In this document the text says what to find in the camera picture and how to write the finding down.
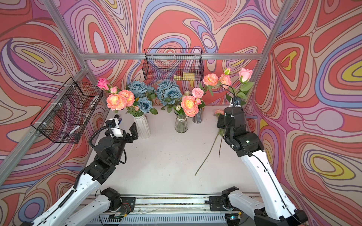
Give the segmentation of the white ribbed ceramic vase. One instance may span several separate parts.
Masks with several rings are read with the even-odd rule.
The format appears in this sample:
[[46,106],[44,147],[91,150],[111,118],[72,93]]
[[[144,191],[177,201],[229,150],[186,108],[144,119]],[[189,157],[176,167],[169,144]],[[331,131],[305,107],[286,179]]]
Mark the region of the white ribbed ceramic vase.
[[151,131],[149,128],[149,122],[145,115],[135,117],[134,121],[137,126],[137,132],[140,138],[147,139],[151,136]]

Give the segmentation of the pink peony flower branch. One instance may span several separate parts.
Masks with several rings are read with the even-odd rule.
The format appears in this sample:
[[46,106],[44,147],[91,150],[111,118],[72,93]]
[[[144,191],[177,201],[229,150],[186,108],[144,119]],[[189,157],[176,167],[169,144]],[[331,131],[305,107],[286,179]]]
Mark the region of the pink peony flower branch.
[[[219,119],[221,116],[224,115],[224,110],[222,109],[217,109],[215,110],[214,112],[214,116],[217,117],[217,119]],[[201,165],[199,166],[199,168],[197,169],[197,171],[195,172],[194,176],[197,176],[198,172],[201,170],[201,168],[203,167],[203,165],[205,164],[205,162],[207,161],[208,157],[210,156],[214,146],[215,146],[215,143],[216,143],[216,140],[218,137],[221,137],[221,140],[223,139],[223,136],[225,134],[225,129],[221,128],[221,129],[218,129],[218,133],[213,141],[213,144],[209,150],[209,153],[207,154],[207,156],[205,157],[205,159],[203,160],[203,162],[201,163]]]

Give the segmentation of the clear ribbed glass vase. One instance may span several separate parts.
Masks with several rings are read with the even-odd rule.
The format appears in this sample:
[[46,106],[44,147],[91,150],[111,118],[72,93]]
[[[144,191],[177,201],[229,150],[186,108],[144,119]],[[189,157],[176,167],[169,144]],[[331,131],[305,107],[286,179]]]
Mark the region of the clear ribbed glass vase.
[[178,133],[185,133],[188,130],[188,121],[186,115],[176,114],[175,131]]

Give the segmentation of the light pink rose stem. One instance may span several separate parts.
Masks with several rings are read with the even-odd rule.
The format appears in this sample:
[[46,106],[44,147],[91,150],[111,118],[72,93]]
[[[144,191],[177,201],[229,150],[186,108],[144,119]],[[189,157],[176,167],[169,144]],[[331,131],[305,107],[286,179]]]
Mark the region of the light pink rose stem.
[[[242,108],[243,105],[246,104],[247,94],[254,85],[254,83],[250,81],[252,73],[252,70],[245,68],[242,68],[239,71],[240,86],[238,89],[235,89],[232,86],[229,88],[232,96],[228,97],[230,100],[230,105],[228,107],[234,106]],[[223,139],[231,149],[236,152],[238,157],[252,157],[252,153],[258,148],[257,139],[251,132],[248,132],[247,125],[246,134],[239,136],[226,136],[224,134]]]

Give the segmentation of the pink peony bunch glass vase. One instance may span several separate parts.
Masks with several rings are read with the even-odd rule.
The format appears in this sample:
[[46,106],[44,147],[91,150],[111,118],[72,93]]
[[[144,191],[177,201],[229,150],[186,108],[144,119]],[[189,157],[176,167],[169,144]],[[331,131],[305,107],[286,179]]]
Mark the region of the pink peony bunch glass vase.
[[185,115],[186,117],[194,117],[200,113],[206,106],[203,101],[205,95],[203,88],[194,88],[191,93],[185,93],[185,95],[176,102],[174,106],[174,112],[177,115]]

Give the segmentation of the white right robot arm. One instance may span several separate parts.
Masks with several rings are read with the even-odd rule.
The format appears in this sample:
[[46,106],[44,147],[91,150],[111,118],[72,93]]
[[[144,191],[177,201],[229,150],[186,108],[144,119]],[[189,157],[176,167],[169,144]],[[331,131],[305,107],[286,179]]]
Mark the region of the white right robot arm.
[[219,202],[208,202],[216,211],[218,206],[226,211],[235,209],[248,215],[257,226],[299,226],[308,221],[303,210],[299,210],[287,197],[277,180],[267,158],[259,136],[247,131],[245,114],[241,107],[229,106],[217,110],[217,127],[227,145],[235,151],[246,165],[259,190],[259,202],[233,186],[222,191]]

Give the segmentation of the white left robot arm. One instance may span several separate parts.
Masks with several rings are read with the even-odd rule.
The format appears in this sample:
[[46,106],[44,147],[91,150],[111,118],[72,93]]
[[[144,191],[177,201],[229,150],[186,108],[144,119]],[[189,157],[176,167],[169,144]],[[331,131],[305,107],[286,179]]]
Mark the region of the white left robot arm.
[[107,188],[90,204],[77,211],[77,207],[111,176],[119,164],[125,164],[125,145],[139,138],[137,125],[133,123],[129,132],[119,127],[117,118],[106,121],[88,140],[96,152],[94,160],[82,169],[73,187],[67,191],[46,212],[31,222],[23,221],[23,226],[84,226],[97,215],[106,211],[124,212],[133,210],[124,204],[121,195],[113,188]]

